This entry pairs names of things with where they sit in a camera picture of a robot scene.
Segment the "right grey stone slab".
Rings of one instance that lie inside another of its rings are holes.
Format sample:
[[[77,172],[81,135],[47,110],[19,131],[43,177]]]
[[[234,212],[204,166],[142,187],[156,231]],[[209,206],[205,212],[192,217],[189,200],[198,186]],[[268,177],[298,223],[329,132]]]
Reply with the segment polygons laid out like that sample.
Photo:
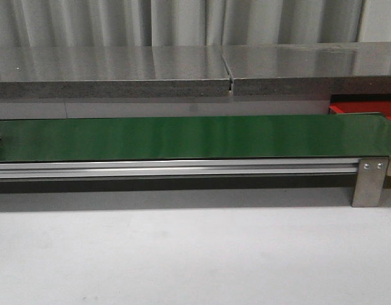
[[[223,46],[236,96],[391,94],[391,42]]]

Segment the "green conveyor belt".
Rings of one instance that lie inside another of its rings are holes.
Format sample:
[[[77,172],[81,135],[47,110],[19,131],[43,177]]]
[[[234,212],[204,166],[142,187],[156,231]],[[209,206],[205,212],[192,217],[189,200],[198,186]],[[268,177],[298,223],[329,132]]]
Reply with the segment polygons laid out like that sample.
[[[377,114],[0,120],[0,163],[391,155]]]

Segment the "grey stone slab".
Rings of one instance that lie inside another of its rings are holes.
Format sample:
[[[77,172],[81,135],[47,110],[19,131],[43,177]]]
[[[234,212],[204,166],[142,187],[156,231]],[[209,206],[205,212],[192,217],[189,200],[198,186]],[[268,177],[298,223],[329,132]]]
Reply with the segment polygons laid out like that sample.
[[[391,94],[391,42],[223,46],[236,96]]]
[[[0,48],[0,98],[225,97],[229,89],[214,47]]]

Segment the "red plastic tray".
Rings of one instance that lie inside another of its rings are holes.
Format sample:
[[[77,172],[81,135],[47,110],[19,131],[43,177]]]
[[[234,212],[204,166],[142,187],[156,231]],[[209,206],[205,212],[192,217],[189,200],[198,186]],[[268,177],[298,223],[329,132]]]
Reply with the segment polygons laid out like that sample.
[[[391,121],[391,101],[333,102],[329,106],[331,114],[377,112]]]

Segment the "grey pleated curtain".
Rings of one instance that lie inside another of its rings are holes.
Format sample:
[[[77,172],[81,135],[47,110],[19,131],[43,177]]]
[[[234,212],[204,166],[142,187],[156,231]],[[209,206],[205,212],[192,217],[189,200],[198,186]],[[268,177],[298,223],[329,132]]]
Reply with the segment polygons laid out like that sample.
[[[358,40],[364,1],[0,1],[0,47]]]

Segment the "left grey stone slab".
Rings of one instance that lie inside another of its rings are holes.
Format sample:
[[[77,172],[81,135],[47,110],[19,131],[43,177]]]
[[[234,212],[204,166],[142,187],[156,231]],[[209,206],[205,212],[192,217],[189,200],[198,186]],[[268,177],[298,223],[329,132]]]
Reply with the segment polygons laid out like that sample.
[[[225,97],[229,89],[214,47],[0,48],[0,98]]]

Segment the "steel conveyor support bracket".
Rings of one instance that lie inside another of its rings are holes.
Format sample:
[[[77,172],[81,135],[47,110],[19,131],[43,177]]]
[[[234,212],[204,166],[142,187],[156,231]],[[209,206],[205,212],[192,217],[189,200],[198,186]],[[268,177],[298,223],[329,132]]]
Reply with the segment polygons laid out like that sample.
[[[388,158],[359,160],[352,207],[378,207],[387,172]]]

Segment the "aluminium conveyor side rail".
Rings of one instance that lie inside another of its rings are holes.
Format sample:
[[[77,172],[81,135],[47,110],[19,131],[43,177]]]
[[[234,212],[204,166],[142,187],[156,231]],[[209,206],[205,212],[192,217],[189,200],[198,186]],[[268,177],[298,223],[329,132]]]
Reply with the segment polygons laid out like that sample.
[[[0,179],[356,173],[357,158],[0,163]]]

